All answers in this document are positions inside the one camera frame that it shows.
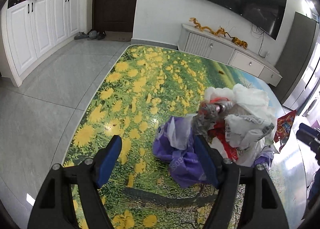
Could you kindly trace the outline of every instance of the blue gripper pad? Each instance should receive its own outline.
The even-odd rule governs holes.
[[[215,188],[219,188],[221,183],[218,180],[217,168],[215,163],[213,162],[212,154],[210,154],[209,152],[212,151],[212,149],[209,147],[206,141],[203,142],[204,138],[194,136],[193,140],[195,153],[198,156],[198,160],[201,163],[201,166],[207,177],[207,181]]]
[[[105,157],[103,159],[97,160],[98,163],[98,177],[96,179],[96,184],[98,188],[101,188],[103,184],[106,184],[110,178],[112,170],[116,164],[122,148],[122,139],[118,135],[114,135],[105,149],[103,149],[103,154]]]

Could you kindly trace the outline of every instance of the white wall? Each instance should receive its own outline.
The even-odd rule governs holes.
[[[282,52],[296,11],[311,17],[306,0],[287,0],[277,40],[264,35],[260,54],[265,55],[270,51],[267,60],[272,65],[276,64]],[[137,0],[133,39],[177,45],[181,24],[191,25],[188,21],[190,17],[197,18],[201,25],[210,26],[212,29],[222,26],[226,31],[230,31],[234,27],[230,34],[247,41],[248,49],[258,53],[262,38],[256,39],[251,35],[251,23],[232,11],[206,0]]]

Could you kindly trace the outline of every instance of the flower-patterned rug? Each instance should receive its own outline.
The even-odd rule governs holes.
[[[206,87],[250,86],[233,67],[181,51],[134,45],[119,58],[86,110],[68,149],[64,166],[77,165],[106,147],[114,134],[123,147],[109,182],[99,193],[116,229],[200,229],[218,191],[197,184],[182,189],[168,164],[152,154],[159,125],[170,116],[198,109]],[[229,228],[241,212],[238,194]],[[87,229],[77,186],[73,201],[82,229]]]

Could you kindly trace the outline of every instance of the tiled floor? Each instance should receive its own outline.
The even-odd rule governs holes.
[[[53,163],[104,77],[130,43],[72,41],[16,88],[0,78],[0,199],[21,228]]]

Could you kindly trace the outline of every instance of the purple plastic bag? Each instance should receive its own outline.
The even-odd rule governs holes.
[[[178,150],[170,145],[167,136],[168,123],[175,122],[176,133],[188,129],[188,127],[180,127],[183,124],[183,117],[171,116],[169,121],[159,127],[158,134],[153,143],[153,154],[160,160],[169,162],[169,172],[172,178],[182,187],[186,188],[196,183],[203,183],[206,177],[197,155],[193,149],[192,132],[188,138],[186,150]]]

